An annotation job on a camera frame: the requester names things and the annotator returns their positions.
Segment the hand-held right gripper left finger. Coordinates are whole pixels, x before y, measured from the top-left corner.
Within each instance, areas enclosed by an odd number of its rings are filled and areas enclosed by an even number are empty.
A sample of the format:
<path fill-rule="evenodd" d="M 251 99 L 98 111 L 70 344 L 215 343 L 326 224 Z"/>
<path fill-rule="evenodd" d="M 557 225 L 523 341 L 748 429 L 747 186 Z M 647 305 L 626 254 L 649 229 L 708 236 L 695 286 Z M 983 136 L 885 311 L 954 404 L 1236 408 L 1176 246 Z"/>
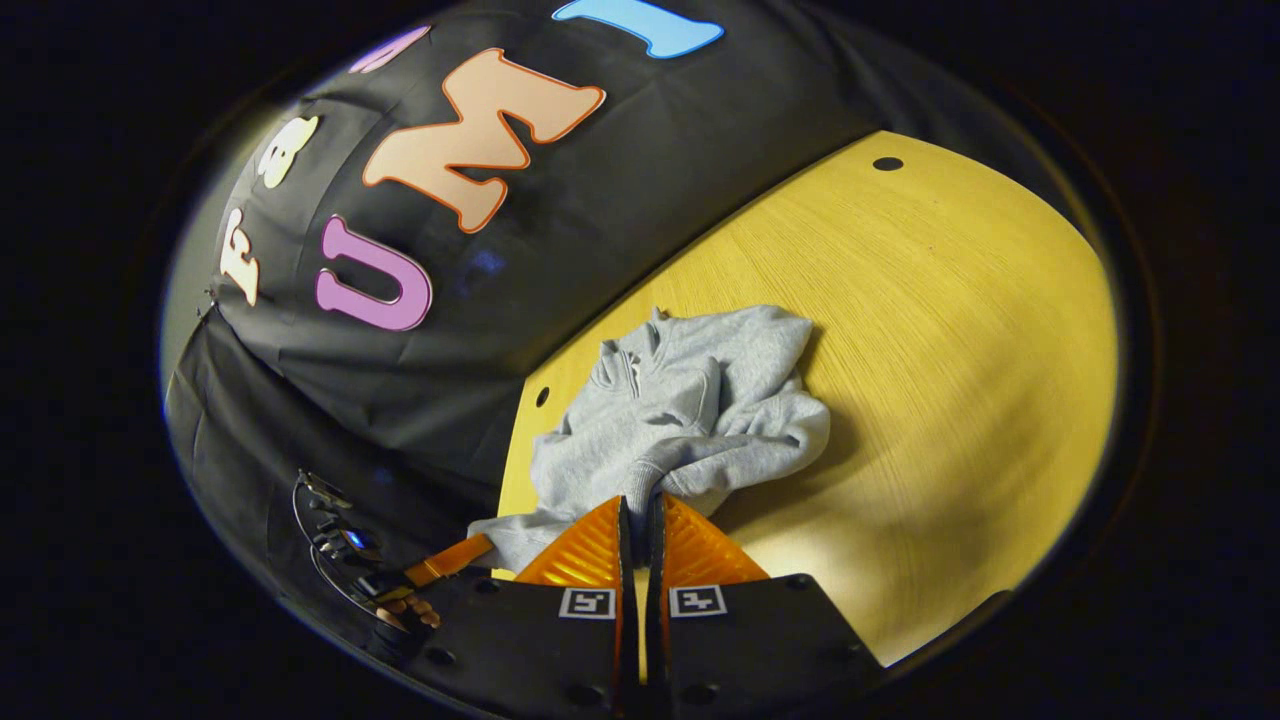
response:
<path fill-rule="evenodd" d="M 428 587 L 442 624 L 406 666 L 475 717 L 621 719 L 637 693 L 637 603 L 625 498 L 591 510 L 512 579 Z"/>

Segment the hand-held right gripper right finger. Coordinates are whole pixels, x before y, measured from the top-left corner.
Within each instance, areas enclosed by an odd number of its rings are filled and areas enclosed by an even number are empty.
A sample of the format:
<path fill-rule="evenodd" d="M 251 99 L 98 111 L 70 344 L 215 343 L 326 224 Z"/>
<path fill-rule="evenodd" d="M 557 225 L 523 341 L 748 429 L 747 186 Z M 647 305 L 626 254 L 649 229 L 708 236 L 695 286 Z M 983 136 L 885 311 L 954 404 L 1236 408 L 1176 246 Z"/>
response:
<path fill-rule="evenodd" d="M 773 577 L 690 503 L 652 502 L 646 661 L 671 719 L 827 719 L 886 670 L 810 574 Z"/>

